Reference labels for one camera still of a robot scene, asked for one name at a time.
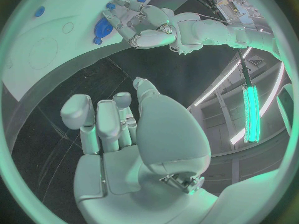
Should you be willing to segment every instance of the black floor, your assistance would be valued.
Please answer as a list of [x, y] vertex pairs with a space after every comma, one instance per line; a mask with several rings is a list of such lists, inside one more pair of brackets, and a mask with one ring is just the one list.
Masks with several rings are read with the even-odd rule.
[[[176, 13], [213, 13], [190, 0]], [[85, 223], [76, 207], [73, 179], [83, 155], [79, 131], [69, 130], [60, 109], [73, 94], [88, 94], [94, 103], [114, 94], [132, 94], [131, 109], [138, 119], [138, 102], [132, 86], [136, 76], [152, 81], [158, 90], [188, 107], [215, 80], [234, 56], [228, 46], [205, 46], [188, 55], [169, 47], [128, 49], [99, 60], [61, 83], [34, 109], [21, 129], [12, 157], [25, 182], [60, 218], [71, 224]]]

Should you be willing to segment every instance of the robotic arm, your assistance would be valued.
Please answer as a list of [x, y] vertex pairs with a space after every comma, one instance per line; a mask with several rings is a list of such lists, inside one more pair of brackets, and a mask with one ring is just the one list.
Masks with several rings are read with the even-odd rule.
[[[272, 53], [276, 58], [280, 54], [272, 34], [244, 28], [239, 24], [224, 25], [219, 21], [200, 20], [196, 13], [174, 15], [167, 8], [144, 5], [135, 0], [115, 0], [119, 6], [140, 12], [126, 25], [113, 10], [103, 12], [108, 22], [132, 46], [137, 49], [148, 49], [169, 45], [170, 50], [179, 54], [188, 54], [199, 50], [203, 45], [227, 44], [234, 48], [261, 49]], [[156, 30], [147, 29], [136, 33], [134, 26], [150, 23]]]

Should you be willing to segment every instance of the led light strip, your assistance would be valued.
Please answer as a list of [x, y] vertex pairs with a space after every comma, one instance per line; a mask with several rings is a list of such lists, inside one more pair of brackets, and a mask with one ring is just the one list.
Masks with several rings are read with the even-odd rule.
[[[271, 102], [273, 101], [273, 99], [274, 99], [274, 97], [275, 97], [275, 95], [278, 91], [278, 88], [280, 86], [280, 83], [282, 81], [283, 74], [284, 74], [284, 69], [285, 69], [285, 65], [282, 62], [281, 68], [279, 70], [279, 74], [278, 74], [276, 82], [275, 82], [275, 85], [274, 85], [269, 97], [267, 98], [266, 102], [264, 103], [263, 107], [260, 109], [260, 117], [262, 117], [265, 114], [266, 110], [269, 108]], [[245, 128], [242, 129], [239, 133], [237, 133], [230, 141], [232, 142], [232, 144], [235, 144], [241, 138], [244, 137], [244, 134], [245, 134]]]
[[[249, 47], [246, 52], [243, 55], [243, 58], [245, 59], [248, 53], [251, 51], [252, 47]], [[216, 86], [214, 86], [208, 93], [206, 93], [199, 101], [197, 101], [194, 106], [198, 106], [200, 103], [202, 103], [210, 94], [212, 94], [233, 72], [234, 70], [239, 66], [241, 63], [241, 60], [237, 62], [236, 65], [233, 66], [233, 68], [217, 83]]]

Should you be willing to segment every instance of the dark floor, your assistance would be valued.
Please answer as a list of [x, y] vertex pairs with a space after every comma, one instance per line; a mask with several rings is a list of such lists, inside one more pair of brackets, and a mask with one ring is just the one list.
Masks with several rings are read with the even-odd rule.
[[[207, 8], [189, 0], [176, 13]], [[152, 81], [158, 90], [188, 107], [214, 81], [234, 56], [228, 46], [205, 46], [188, 55], [169, 47], [128, 49], [99, 60], [61, 83], [34, 109], [22, 127], [12, 157], [25, 182], [60, 218], [71, 224], [85, 223], [76, 207], [73, 179], [82, 156], [79, 131], [69, 130], [60, 109], [73, 94], [88, 94], [94, 105], [121, 91], [132, 94], [131, 109], [138, 118], [138, 102], [132, 86], [136, 76]]]

